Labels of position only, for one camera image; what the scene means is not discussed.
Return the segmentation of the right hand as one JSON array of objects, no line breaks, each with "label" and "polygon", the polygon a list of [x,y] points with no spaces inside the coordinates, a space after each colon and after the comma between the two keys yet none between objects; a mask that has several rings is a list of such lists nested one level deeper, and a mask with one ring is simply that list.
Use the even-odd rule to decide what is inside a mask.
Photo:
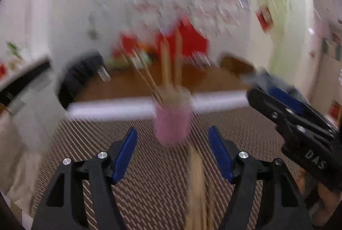
[{"label": "right hand", "polygon": [[341,202],[341,191],[331,191],[322,183],[317,182],[304,169],[301,170],[299,178],[296,180],[299,191],[307,199],[313,190],[317,190],[318,209],[311,216],[311,221],[315,229],[322,229],[329,221],[338,205]]}]

